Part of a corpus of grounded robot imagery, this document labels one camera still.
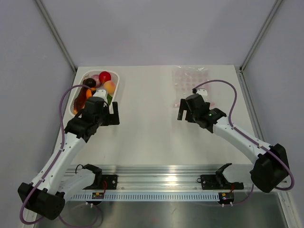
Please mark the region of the green celery stalk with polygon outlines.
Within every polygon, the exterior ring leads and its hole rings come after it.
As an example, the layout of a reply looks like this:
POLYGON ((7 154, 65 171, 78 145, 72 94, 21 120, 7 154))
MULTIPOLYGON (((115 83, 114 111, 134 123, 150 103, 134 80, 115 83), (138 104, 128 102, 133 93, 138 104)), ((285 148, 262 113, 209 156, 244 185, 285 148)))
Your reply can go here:
POLYGON ((112 102, 113 97, 111 95, 107 95, 107 103, 110 105, 112 102))

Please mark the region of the purple sweet potato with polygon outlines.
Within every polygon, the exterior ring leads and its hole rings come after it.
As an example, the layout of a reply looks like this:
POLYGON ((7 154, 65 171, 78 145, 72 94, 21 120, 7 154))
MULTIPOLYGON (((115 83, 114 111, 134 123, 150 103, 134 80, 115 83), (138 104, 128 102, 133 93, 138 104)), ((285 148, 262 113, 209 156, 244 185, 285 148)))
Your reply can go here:
POLYGON ((82 87, 78 96, 74 100, 73 113, 77 114, 81 109, 83 109, 86 102, 86 92, 87 88, 82 87))

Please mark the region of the orange peach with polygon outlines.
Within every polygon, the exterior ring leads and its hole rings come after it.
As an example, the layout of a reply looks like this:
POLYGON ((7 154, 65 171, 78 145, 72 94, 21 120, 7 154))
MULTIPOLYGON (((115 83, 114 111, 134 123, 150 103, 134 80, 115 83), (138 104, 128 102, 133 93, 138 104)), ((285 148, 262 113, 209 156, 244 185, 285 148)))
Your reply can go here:
POLYGON ((113 94, 116 90, 116 84, 112 80, 105 82, 103 87, 109 94, 113 94))

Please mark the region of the clear pink-dotted zip bag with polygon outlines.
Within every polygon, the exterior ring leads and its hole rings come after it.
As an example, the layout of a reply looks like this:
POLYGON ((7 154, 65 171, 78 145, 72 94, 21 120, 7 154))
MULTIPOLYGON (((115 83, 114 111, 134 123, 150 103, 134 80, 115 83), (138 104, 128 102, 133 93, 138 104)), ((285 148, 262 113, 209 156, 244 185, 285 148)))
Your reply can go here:
POLYGON ((192 94, 197 85, 210 80, 209 70, 205 67, 175 66, 171 71, 171 80, 175 92, 173 107, 180 106, 180 100, 192 94))

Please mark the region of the white perforated plastic basket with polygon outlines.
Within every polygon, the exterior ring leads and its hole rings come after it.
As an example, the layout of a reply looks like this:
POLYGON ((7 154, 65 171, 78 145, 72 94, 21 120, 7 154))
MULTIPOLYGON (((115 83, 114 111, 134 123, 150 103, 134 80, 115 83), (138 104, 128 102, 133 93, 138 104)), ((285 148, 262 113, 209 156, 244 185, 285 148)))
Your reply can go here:
POLYGON ((105 69, 93 69, 83 74, 77 73, 74 84, 87 85, 92 89, 77 87, 72 90, 68 108, 70 114, 75 116, 85 107, 85 102, 91 96, 103 98, 109 104, 109 109, 112 110, 111 103, 115 100, 119 81, 120 78, 117 73, 105 69))

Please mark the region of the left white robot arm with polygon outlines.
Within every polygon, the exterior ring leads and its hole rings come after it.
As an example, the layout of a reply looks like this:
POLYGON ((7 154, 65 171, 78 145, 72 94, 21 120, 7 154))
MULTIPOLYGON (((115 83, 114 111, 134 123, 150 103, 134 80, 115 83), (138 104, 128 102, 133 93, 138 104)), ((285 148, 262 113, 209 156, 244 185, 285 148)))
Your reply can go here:
POLYGON ((65 203, 83 189, 110 186, 101 168, 87 164, 77 174, 62 182, 71 161, 100 126, 119 125, 118 103, 112 102, 110 113, 101 97, 90 97, 63 131, 62 142, 40 173, 30 182, 21 183, 18 194, 22 209, 28 209, 49 220, 56 219, 65 203))

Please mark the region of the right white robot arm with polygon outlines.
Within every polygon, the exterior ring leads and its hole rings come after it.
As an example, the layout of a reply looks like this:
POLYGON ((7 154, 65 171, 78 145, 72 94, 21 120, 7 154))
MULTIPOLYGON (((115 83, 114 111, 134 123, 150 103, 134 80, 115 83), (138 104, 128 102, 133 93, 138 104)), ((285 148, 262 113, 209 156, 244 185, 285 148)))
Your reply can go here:
POLYGON ((278 184, 289 176, 290 169, 285 148, 274 146, 241 131, 229 122, 228 116, 218 108, 210 109, 210 103, 205 102, 199 94, 192 94, 180 100, 178 120, 196 123, 202 129, 225 139, 241 151, 253 164, 249 171, 253 184, 265 193, 278 189, 278 184))

